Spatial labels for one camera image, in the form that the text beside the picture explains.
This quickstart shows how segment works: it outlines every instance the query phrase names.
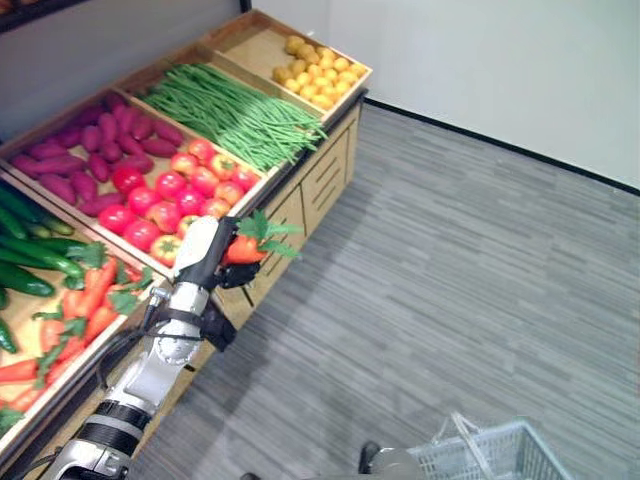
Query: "shopping basket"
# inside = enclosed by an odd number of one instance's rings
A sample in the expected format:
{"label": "shopping basket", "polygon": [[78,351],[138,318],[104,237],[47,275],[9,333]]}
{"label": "shopping basket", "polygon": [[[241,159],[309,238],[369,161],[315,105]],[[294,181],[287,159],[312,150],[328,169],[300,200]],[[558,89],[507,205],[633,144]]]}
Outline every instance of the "shopping basket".
{"label": "shopping basket", "polygon": [[572,479],[524,420],[484,430],[459,413],[451,420],[459,436],[441,440],[447,419],[431,443],[407,450],[427,480]]}

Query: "tomato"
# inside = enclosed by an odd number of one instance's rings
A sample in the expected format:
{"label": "tomato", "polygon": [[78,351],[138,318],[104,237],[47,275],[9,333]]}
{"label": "tomato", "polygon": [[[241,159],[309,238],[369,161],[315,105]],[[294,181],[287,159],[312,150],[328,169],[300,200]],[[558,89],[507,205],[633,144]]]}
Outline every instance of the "tomato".
{"label": "tomato", "polygon": [[124,231],[124,239],[143,252],[148,252],[151,244],[162,232],[147,220],[136,220]]}
{"label": "tomato", "polygon": [[128,195],[136,187],[147,185],[142,174],[132,167],[118,167],[111,175],[111,181],[123,195]]}
{"label": "tomato", "polygon": [[211,198],[202,204],[200,215],[211,215],[217,219],[224,217],[231,210],[231,205],[221,198]]}
{"label": "tomato", "polygon": [[176,172],[164,172],[156,179],[156,191],[166,200],[171,200],[187,186],[187,181]]}
{"label": "tomato", "polygon": [[216,188],[216,197],[234,206],[244,196],[242,189],[233,182],[224,182]]}
{"label": "tomato", "polygon": [[204,200],[204,196],[191,187],[185,188],[176,195],[176,205],[182,215],[199,214]]}
{"label": "tomato", "polygon": [[151,245],[151,256],[167,267],[173,267],[182,240],[175,235],[162,235]]}
{"label": "tomato", "polygon": [[191,185],[205,197],[213,197],[216,187],[220,183],[211,170],[206,167],[198,167],[191,175]]}
{"label": "tomato", "polygon": [[186,217],[182,217],[182,220],[180,220],[180,223],[178,224],[178,238],[184,238],[191,224],[199,218],[200,217],[198,215],[187,215]]}
{"label": "tomato", "polygon": [[248,167],[238,165],[236,171],[231,176],[231,181],[238,185],[245,193],[251,190],[258,183],[260,177],[253,173]]}
{"label": "tomato", "polygon": [[136,215],[144,217],[152,205],[162,201],[158,192],[149,187],[136,187],[129,192],[129,208]]}
{"label": "tomato", "polygon": [[216,154],[216,149],[213,148],[211,142],[204,138],[197,138],[193,140],[189,144],[189,147],[187,147],[187,151],[198,159],[200,165],[207,165],[209,160],[211,160]]}
{"label": "tomato", "polygon": [[182,215],[180,215],[180,210],[175,203],[162,201],[152,205],[147,210],[145,218],[158,225],[158,228],[164,233],[175,233]]}
{"label": "tomato", "polygon": [[100,225],[118,235],[122,235],[124,229],[135,220],[133,212],[123,205],[109,205],[98,215]]}
{"label": "tomato", "polygon": [[188,153],[178,152],[171,157],[171,170],[181,173],[187,178],[193,174],[197,166],[198,159]]}
{"label": "tomato", "polygon": [[236,162],[222,153],[213,157],[208,165],[209,170],[222,181],[231,180],[233,172],[236,170]]}

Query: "basket handle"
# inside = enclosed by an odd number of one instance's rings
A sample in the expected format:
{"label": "basket handle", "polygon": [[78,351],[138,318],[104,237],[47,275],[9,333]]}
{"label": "basket handle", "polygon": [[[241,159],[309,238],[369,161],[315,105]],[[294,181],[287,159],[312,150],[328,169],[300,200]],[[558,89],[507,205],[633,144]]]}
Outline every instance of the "basket handle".
{"label": "basket handle", "polygon": [[[482,474],[484,475],[485,479],[496,480],[496,477],[493,475],[491,468],[489,468],[487,459],[484,458],[484,455],[482,455],[480,448],[478,447],[475,440],[471,436],[471,433],[469,432],[469,429],[471,429],[471,430],[474,430],[476,433],[478,433],[480,432],[480,428],[478,428],[476,425],[474,425],[469,420],[464,418],[459,412],[453,412],[451,414],[451,421],[455,425],[456,430],[460,434],[460,437],[462,437],[462,440],[471,451],[471,455],[473,455],[473,458],[475,459],[476,463],[480,467],[480,470],[482,471]],[[435,445],[440,441],[448,425],[449,425],[449,418],[445,419],[444,423],[442,424],[442,427],[440,428],[440,431],[436,433],[436,435],[431,439],[432,444]]]}

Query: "gray carpet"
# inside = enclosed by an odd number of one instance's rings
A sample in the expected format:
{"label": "gray carpet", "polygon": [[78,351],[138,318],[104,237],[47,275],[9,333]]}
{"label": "gray carpet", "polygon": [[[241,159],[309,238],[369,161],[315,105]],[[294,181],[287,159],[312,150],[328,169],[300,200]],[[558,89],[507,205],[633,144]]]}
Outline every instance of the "gray carpet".
{"label": "gray carpet", "polygon": [[639,199],[373,107],[353,184],[133,478],[352,472],[457,409],[640,478]]}

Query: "wooden tray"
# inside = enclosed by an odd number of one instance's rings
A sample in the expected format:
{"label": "wooden tray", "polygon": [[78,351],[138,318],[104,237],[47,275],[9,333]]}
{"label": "wooden tray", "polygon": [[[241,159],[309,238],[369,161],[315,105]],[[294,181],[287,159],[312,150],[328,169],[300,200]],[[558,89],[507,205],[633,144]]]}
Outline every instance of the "wooden tray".
{"label": "wooden tray", "polygon": [[[25,193],[30,198],[37,201],[40,205],[46,208],[49,212],[56,215],[61,220],[67,222],[71,226],[76,229],[72,238],[76,238],[82,241],[103,241],[104,239],[100,237],[96,232],[92,231],[87,226],[78,222],[71,215],[69,215],[65,210],[57,207],[53,203],[49,202],[47,199],[41,197],[40,195],[34,193],[29,187],[25,184],[21,183],[11,175],[9,175],[6,171],[0,172],[0,178],[4,180],[6,183],[14,186],[21,192]],[[128,265],[136,269],[142,269],[143,264],[127,253],[126,251],[120,249],[119,247],[109,244],[108,242],[104,242],[107,246],[108,253],[112,256],[115,256],[121,260],[123,260]],[[46,270],[32,270],[39,277],[51,282],[58,290],[54,297],[51,298],[39,298],[32,297],[25,294],[21,294],[15,292],[13,290],[9,291],[10,305],[6,310],[0,312],[2,318],[9,324],[12,332],[14,333],[14,338],[20,346],[20,351],[17,354],[10,355],[6,352],[0,353],[0,366],[12,364],[21,360],[25,360],[28,358],[32,358],[34,356],[39,356],[42,352],[40,351],[40,341],[39,341],[39,331],[41,327],[41,320],[32,321],[31,315],[33,313],[39,311],[55,311],[56,305],[60,302],[62,291],[58,287],[62,285],[62,281],[65,275],[61,272],[56,271],[46,271]],[[144,311],[144,305],[146,303],[146,299],[149,296],[149,292],[151,288],[154,286],[161,286],[166,281],[157,273],[153,273],[153,283],[140,295],[140,303],[137,309],[133,314],[126,316],[120,315],[105,331],[103,331],[92,343],[89,345],[87,349],[78,357],[78,359],[72,364],[72,366],[53,384],[51,385],[46,392],[37,400],[37,402],[29,409],[29,411],[25,414],[24,418],[20,420],[11,430],[9,430],[2,438],[0,438],[0,455],[7,449],[9,445],[14,441],[14,439],[23,431],[23,429],[31,426],[31,421],[34,416],[49,403],[60,391],[62,386],[68,382],[81,368],[83,365],[87,364],[87,362],[100,350],[100,348],[109,341],[109,339],[118,331],[123,328],[130,327],[139,323],[142,319],[142,314]],[[0,398],[11,400],[16,397],[18,394],[22,393],[26,390],[31,382],[27,382],[23,385],[15,384],[15,385],[0,385]],[[60,402],[57,406],[57,411],[64,406],[64,402]],[[42,422],[37,425],[34,429],[34,435],[37,432],[42,431],[46,427],[46,422]]]}
{"label": "wooden tray", "polygon": [[[326,123],[342,105],[351,101],[358,91],[365,87],[372,70],[365,66],[367,72],[330,110],[324,110],[271,79],[275,67],[286,66],[295,58],[284,50],[285,40],[290,35],[302,37],[306,43],[314,47],[327,47],[256,9],[209,32],[200,39],[200,43],[212,49],[213,65],[260,88],[265,93],[286,99],[317,114],[322,122]],[[360,63],[338,50],[331,50],[350,63]]]}

